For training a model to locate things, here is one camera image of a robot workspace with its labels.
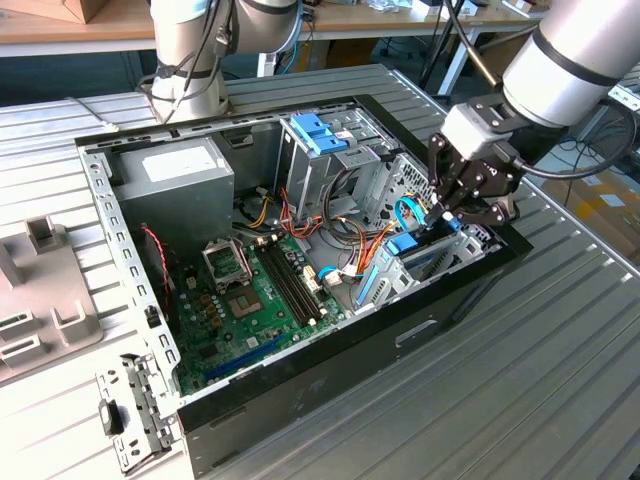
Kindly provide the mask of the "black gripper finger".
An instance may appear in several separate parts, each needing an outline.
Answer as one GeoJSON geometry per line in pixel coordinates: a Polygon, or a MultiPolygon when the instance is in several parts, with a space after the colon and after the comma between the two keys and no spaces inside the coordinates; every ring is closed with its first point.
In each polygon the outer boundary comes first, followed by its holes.
{"type": "Polygon", "coordinates": [[[520,217],[512,196],[493,199],[487,203],[479,198],[465,198],[461,205],[445,210],[442,218],[460,225],[504,226],[520,217]]]}
{"type": "Polygon", "coordinates": [[[454,153],[441,133],[431,136],[427,162],[429,185],[432,188],[431,209],[425,217],[428,229],[431,229],[445,212],[452,211],[459,203],[454,153]]]}

